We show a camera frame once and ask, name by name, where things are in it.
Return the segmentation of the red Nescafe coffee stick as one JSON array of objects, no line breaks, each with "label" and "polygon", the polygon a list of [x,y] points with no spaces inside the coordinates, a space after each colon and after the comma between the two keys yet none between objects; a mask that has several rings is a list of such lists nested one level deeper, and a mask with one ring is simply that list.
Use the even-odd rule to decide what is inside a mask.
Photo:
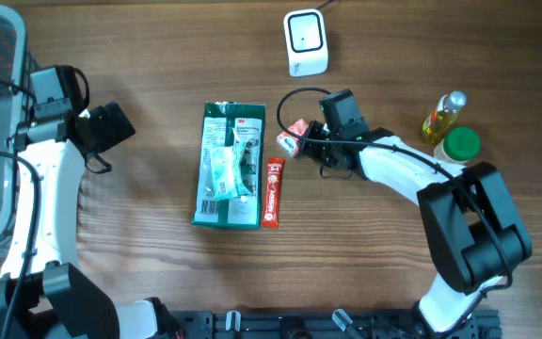
[{"label": "red Nescafe coffee stick", "polygon": [[280,157],[272,157],[267,163],[265,204],[262,220],[262,225],[265,228],[277,229],[279,227],[279,197],[284,164],[285,160]]}]

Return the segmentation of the yellow Vim dish soap bottle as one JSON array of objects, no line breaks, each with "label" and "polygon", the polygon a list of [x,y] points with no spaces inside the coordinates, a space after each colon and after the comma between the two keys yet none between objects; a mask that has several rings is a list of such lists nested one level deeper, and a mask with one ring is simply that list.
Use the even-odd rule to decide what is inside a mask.
[{"label": "yellow Vim dish soap bottle", "polygon": [[456,90],[443,95],[434,111],[422,124],[422,138],[431,145],[437,145],[456,121],[461,109],[467,103],[464,92]]}]

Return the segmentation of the green 3M package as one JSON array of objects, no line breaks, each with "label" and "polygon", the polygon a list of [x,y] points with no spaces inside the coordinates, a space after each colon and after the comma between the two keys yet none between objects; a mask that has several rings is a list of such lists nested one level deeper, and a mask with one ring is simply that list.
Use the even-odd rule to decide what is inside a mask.
[{"label": "green 3M package", "polygon": [[261,226],[264,129],[263,104],[205,105],[194,226],[228,231]]}]

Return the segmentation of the green lid jar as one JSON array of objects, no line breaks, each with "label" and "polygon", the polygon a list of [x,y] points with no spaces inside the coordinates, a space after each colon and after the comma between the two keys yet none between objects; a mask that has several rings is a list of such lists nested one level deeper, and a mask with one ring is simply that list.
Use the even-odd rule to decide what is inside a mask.
[{"label": "green lid jar", "polygon": [[434,157],[444,162],[465,164],[481,151],[481,147],[481,139],[473,129],[457,127],[435,147]]}]

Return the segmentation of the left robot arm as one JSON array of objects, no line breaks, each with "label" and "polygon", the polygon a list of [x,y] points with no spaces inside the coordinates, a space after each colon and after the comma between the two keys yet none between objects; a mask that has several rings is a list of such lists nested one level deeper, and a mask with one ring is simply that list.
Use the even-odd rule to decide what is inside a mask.
[{"label": "left robot arm", "polygon": [[12,150],[15,215],[0,273],[0,338],[158,338],[167,333],[159,299],[117,305],[78,267],[77,206],[88,162],[135,133],[120,106],[90,108],[88,81],[72,66],[31,73],[28,115]]}]

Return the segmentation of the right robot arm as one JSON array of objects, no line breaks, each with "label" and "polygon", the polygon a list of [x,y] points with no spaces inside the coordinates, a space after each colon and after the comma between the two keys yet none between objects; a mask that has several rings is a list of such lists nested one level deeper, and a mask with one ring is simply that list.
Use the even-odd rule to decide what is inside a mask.
[{"label": "right robot arm", "polygon": [[507,289],[513,271],[532,255],[532,242],[499,171],[438,160],[408,147],[393,132],[370,129],[354,94],[325,90],[324,121],[300,139],[302,152],[324,167],[387,186],[421,212],[437,270],[417,305],[424,334],[459,331],[488,293]]}]

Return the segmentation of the white barcode scanner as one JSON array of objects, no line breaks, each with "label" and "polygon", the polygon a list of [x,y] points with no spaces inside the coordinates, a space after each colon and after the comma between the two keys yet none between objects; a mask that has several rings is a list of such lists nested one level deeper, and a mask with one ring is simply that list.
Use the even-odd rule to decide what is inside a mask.
[{"label": "white barcode scanner", "polygon": [[327,35],[322,12],[307,8],[283,19],[289,74],[303,77],[324,73],[328,65]]}]

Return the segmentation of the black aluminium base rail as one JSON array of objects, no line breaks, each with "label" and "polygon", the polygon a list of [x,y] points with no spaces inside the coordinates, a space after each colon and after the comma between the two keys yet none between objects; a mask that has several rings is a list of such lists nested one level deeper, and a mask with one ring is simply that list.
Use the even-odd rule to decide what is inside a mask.
[{"label": "black aluminium base rail", "polygon": [[181,329],[177,338],[286,339],[286,338],[434,338],[421,318],[409,310],[350,313],[352,323],[339,325],[329,313],[214,314],[176,311]]}]

